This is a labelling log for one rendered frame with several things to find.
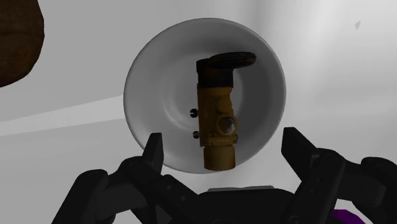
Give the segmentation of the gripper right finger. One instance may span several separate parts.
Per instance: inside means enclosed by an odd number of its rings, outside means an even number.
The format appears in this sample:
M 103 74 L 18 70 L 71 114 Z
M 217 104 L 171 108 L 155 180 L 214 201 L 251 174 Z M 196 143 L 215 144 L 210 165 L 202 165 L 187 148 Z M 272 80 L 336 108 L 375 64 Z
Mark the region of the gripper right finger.
M 397 164 L 365 157 L 360 164 L 315 147 L 294 127 L 282 134 L 281 153 L 300 178 L 281 224 L 347 224 L 332 215 L 338 199 L 351 201 L 373 224 L 397 224 Z

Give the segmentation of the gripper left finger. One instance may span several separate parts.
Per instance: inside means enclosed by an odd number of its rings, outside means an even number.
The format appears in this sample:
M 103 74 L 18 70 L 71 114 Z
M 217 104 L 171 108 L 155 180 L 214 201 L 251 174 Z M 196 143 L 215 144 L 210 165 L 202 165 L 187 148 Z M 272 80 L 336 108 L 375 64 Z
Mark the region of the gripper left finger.
M 116 172 L 94 169 L 74 181 L 51 224 L 113 224 L 118 213 L 132 211 L 142 224 L 194 224 L 172 214 L 152 186 L 161 175 L 164 150 L 161 133 L 152 133 L 141 156 L 124 160 Z

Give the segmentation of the purple object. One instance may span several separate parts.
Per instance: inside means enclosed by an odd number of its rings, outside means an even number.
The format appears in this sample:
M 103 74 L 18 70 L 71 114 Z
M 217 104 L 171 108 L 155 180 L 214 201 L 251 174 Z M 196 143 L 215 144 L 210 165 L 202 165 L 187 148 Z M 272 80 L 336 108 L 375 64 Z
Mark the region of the purple object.
M 356 214 L 346 209 L 333 209 L 331 214 L 334 218 L 345 224 L 365 224 L 365 222 Z

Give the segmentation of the white bowl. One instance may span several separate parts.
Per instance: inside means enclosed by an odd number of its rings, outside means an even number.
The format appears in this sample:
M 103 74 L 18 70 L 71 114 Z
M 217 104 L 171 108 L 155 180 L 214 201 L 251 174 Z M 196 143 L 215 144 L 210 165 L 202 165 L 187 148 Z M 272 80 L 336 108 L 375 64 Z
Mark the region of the white bowl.
M 286 82 L 267 42 L 251 29 L 220 18 L 196 18 L 155 36 L 138 54 L 127 75 L 123 107 L 129 129 L 145 146 L 162 134 L 164 164 L 177 171 L 205 173 L 203 150 L 190 117 L 197 107 L 196 63 L 225 52 L 252 52 L 256 62 L 233 74 L 232 104 L 239 123 L 236 163 L 243 164 L 270 141 L 282 118 Z

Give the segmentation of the brown rounded object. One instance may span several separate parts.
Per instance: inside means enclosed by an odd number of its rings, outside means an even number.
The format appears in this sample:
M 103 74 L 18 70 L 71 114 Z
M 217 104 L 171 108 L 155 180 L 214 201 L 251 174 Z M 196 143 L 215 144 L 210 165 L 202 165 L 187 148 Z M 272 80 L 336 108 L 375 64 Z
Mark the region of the brown rounded object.
M 31 72 L 44 39 L 38 0 L 0 0 L 0 88 Z

